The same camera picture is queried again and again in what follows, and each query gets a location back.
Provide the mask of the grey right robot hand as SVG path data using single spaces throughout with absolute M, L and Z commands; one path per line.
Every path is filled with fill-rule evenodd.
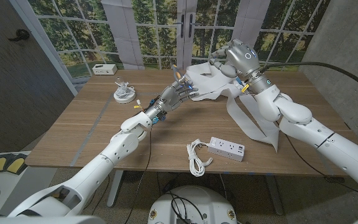
M 243 77 L 249 91 L 259 94 L 272 86 L 271 81 L 261 72 L 256 51 L 238 39 L 230 40 L 226 45 L 214 51 L 208 57 L 223 75 L 229 78 Z

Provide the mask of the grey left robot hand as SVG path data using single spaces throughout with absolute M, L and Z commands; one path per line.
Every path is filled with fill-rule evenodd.
M 181 86 L 173 82 L 167 86 L 152 106 L 149 106 L 145 114 L 153 120 L 155 117 L 162 119 L 168 112 L 177 109 L 184 101 L 198 96 L 197 87 Z

